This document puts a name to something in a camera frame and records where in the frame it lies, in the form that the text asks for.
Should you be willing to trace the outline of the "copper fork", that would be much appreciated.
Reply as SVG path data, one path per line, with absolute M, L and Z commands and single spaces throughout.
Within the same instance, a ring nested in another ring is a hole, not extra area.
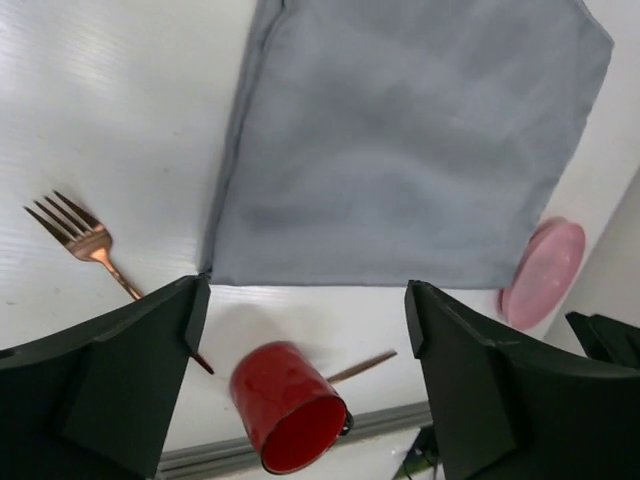
M 91 212 L 59 191 L 53 190 L 52 193 L 56 200 L 44 195 L 41 199 L 33 200 L 32 206 L 24 205 L 23 209 L 74 258 L 82 262 L 101 264 L 134 301 L 140 300 L 143 294 L 112 261 L 113 238 L 107 227 Z M 193 313 L 196 313 L 196 322 L 199 322 L 198 315 L 201 314 L 198 295 L 198 287 L 195 286 L 186 307 L 186 320 L 183 321 L 181 337 L 189 357 L 209 375 L 213 375 L 213 368 L 198 352 L 196 345 L 199 340 L 196 334 L 201 334 L 202 328 L 192 326 Z

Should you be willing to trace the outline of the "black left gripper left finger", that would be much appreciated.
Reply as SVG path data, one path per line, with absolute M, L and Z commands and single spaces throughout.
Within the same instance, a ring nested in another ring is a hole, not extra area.
M 2 350 L 2 477 L 154 477 L 209 296 L 184 276 Z

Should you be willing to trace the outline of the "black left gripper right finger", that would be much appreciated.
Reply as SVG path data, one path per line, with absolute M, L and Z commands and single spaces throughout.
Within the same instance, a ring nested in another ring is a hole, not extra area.
M 405 292 L 449 479 L 635 479 L 639 369 L 576 355 L 433 285 Z

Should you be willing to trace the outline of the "copper knife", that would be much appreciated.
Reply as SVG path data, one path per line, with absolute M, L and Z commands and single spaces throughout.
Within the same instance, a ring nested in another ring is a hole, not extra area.
M 376 366 L 394 358 L 396 355 L 397 352 L 395 350 L 383 352 L 365 361 L 359 362 L 358 364 L 353 365 L 341 372 L 327 377 L 326 381 L 332 385 L 346 381 L 372 368 L 375 368 Z

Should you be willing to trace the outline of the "pink plate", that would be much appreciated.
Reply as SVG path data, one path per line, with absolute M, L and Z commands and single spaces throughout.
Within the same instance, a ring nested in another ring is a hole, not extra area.
M 539 325 L 564 297 L 582 263 L 586 234 L 564 217 L 544 221 L 534 232 L 511 285 L 500 291 L 506 322 L 524 331 Z

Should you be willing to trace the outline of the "red enamel mug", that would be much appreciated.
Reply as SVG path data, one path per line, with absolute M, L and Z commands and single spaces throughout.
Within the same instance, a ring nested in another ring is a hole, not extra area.
M 253 448 L 262 454 L 262 467 L 272 475 L 287 475 L 318 460 L 327 451 L 316 446 L 294 457 L 281 451 L 277 438 L 320 422 L 320 432 L 339 434 L 352 417 L 333 386 L 290 342 L 272 342 L 246 355 L 235 367 L 229 386 Z

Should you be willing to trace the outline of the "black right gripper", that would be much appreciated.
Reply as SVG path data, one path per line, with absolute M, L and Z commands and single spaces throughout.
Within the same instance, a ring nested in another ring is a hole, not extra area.
M 565 315 L 586 356 L 638 370 L 640 330 L 603 315 L 570 312 Z

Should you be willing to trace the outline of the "grey cloth placemat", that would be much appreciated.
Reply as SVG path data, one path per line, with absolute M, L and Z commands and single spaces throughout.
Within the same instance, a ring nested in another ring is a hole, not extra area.
M 613 48 L 582 1 L 258 2 L 203 270 L 507 285 Z

